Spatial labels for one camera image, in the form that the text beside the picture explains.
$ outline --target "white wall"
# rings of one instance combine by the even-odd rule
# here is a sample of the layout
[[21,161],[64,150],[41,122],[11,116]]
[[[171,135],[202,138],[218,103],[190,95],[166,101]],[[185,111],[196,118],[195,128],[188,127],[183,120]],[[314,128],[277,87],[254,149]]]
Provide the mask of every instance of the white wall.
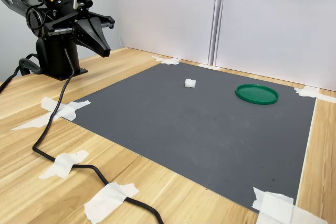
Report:
[[[111,16],[114,29],[104,28],[103,32],[110,48],[120,48],[117,12],[113,0],[93,0],[91,12]],[[18,66],[18,61],[30,53],[36,53],[37,37],[28,29],[23,16],[8,9],[0,1],[0,82],[10,76]],[[77,46],[80,59],[95,55],[91,50]]]

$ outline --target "small white object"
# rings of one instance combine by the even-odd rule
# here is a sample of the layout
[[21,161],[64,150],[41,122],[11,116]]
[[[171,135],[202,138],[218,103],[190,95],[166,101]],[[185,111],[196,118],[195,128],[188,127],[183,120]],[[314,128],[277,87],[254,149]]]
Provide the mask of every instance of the small white object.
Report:
[[[60,117],[63,117],[65,119],[68,119],[70,121],[72,121],[73,119],[76,118],[76,113],[75,111],[77,109],[80,109],[86,105],[90,104],[89,101],[85,101],[85,102],[70,102],[69,104],[65,105],[65,104],[61,104],[59,106],[59,109],[56,113],[56,115],[54,116],[54,118],[52,119],[53,121],[59,119]],[[11,131],[13,130],[20,130],[20,129],[26,129],[26,128],[30,128],[30,127],[35,127],[35,128],[41,128],[44,125],[47,125],[50,116],[52,114],[52,112],[54,111],[55,107],[57,105],[57,102],[54,101],[53,99],[50,99],[48,97],[44,97],[42,98],[42,102],[41,102],[41,107],[50,111],[49,113],[40,116],[39,118],[35,118],[27,123],[24,123],[16,128],[11,129]]]
[[73,154],[61,153],[55,158],[53,165],[42,173],[39,178],[45,179],[57,175],[61,178],[66,178],[74,164],[82,162],[89,153],[87,151],[79,151]]
[[126,197],[131,198],[138,192],[133,184],[121,186],[109,183],[84,205],[85,214],[92,224],[99,223],[116,210]]
[[216,67],[216,66],[210,66],[210,65],[206,65],[206,64],[198,64],[199,67],[202,67],[202,68],[208,68],[208,69],[213,69],[213,70],[219,70],[219,69],[222,69],[220,67]]
[[260,211],[257,224],[328,224],[325,220],[293,206],[292,198],[253,189],[257,199],[252,207]]
[[173,65],[177,65],[177,64],[180,63],[180,59],[176,59],[176,58],[163,59],[163,58],[156,57],[156,56],[152,56],[152,57],[155,58],[156,61],[160,61],[162,64],[167,64],[167,65],[173,64]]
[[196,80],[185,79],[184,87],[185,88],[194,88],[196,86]]

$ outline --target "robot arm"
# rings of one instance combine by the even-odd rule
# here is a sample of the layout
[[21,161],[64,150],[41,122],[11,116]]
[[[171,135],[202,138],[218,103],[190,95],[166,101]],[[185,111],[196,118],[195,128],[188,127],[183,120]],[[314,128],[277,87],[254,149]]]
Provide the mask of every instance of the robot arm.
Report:
[[77,73],[80,72],[76,45],[108,57],[110,48],[102,28],[114,27],[114,20],[89,11],[92,0],[2,0],[11,10],[26,17],[27,26],[39,38],[36,44],[42,71],[58,79],[70,73],[61,47],[66,40]]

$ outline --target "power cord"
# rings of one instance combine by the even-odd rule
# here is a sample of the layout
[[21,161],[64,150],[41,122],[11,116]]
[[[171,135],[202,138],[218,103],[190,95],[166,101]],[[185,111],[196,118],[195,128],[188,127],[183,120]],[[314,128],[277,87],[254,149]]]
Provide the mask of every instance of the power cord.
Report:
[[[28,55],[28,56],[26,57],[26,59],[30,59],[32,56],[36,56],[36,55],[35,55],[35,54],[30,54],[30,55]],[[16,77],[16,75],[17,75],[17,73],[19,72],[19,70],[20,70],[20,67],[17,67],[17,68],[15,69],[14,73],[13,73],[10,77],[8,77],[7,80],[5,80],[5,81],[1,84],[1,86],[0,86],[0,93],[5,89],[5,87],[7,87],[7,85],[10,83],[10,81],[11,81],[14,77]]]
[[[61,94],[60,94],[60,96],[59,96],[57,105],[56,105],[54,111],[52,112],[52,114],[51,114],[51,116],[50,116],[50,118],[49,118],[49,121],[48,121],[48,123],[47,123],[46,128],[44,129],[44,131],[42,132],[42,135],[39,137],[39,139],[36,141],[36,143],[33,145],[33,151],[34,151],[34,152],[36,152],[36,153],[42,155],[43,157],[49,159],[49,160],[52,161],[52,162],[55,161],[55,158],[52,157],[52,156],[50,156],[50,155],[48,155],[47,153],[41,151],[41,150],[38,148],[38,146],[40,145],[40,143],[42,142],[42,140],[46,137],[46,135],[47,135],[47,133],[48,133],[48,131],[49,131],[49,129],[50,129],[51,123],[53,122],[52,120],[53,120],[54,116],[56,115],[56,113],[57,113],[57,111],[58,111],[58,109],[59,109],[59,106],[61,105],[61,102],[62,102],[62,98],[63,98],[64,92],[65,92],[65,89],[66,89],[67,85],[69,84],[71,78],[72,78],[72,77],[74,76],[74,74],[75,74],[75,69],[74,69],[74,66],[73,66],[73,64],[72,64],[72,62],[71,62],[71,59],[70,59],[70,57],[69,57],[69,54],[68,54],[68,51],[67,51],[67,48],[66,48],[66,44],[65,44],[65,41],[64,41],[64,38],[63,38],[63,37],[62,37],[62,43],[63,43],[64,52],[65,52],[65,54],[66,54],[67,60],[68,60],[68,62],[69,62],[69,64],[70,64],[70,67],[71,67],[71,75],[69,76],[68,80],[65,82],[65,84],[64,84],[64,86],[63,86],[63,88],[62,88],[62,91],[61,91]],[[19,67],[17,67],[17,68],[15,69],[15,71],[14,71],[14,74],[11,75],[11,76],[10,76],[10,77],[9,77],[9,78],[8,78],[8,79],[7,79],[7,80],[0,86],[0,93],[5,89],[5,87],[9,84],[9,82],[10,82],[10,81],[17,75],[18,71],[19,71]],[[99,169],[96,168],[94,165],[73,165],[72,168],[79,168],[79,169],[81,169],[81,168],[82,168],[82,169],[93,169],[93,170],[97,173],[97,175],[98,175],[98,177],[101,179],[101,181],[104,183],[104,185],[107,185],[107,184],[109,183],[109,182],[107,181],[107,179],[106,179],[106,178],[102,175],[102,173],[99,171]],[[143,208],[143,209],[145,209],[145,210],[151,212],[151,213],[156,217],[157,222],[158,222],[159,224],[164,224],[164,222],[163,222],[163,220],[162,220],[162,218],[161,218],[159,212],[158,212],[156,209],[152,208],[151,206],[149,206],[149,205],[147,205],[147,204],[145,204],[145,203],[143,203],[143,202],[141,202],[141,201],[138,201],[138,200],[129,198],[129,197],[127,197],[127,198],[125,199],[125,201],[127,201],[127,202],[129,202],[129,203],[131,203],[131,204],[133,204],[133,205],[136,205],[136,206],[138,206],[138,207],[141,207],[141,208]]]

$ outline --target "gray mat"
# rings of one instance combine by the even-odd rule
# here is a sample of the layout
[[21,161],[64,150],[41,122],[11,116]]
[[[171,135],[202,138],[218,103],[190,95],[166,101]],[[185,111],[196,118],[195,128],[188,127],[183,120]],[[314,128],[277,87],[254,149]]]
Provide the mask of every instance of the gray mat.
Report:
[[[196,88],[185,88],[186,78]],[[246,83],[273,105],[235,95]],[[314,98],[294,88],[180,63],[159,64],[78,101],[74,123],[251,208],[253,187],[296,199]]]

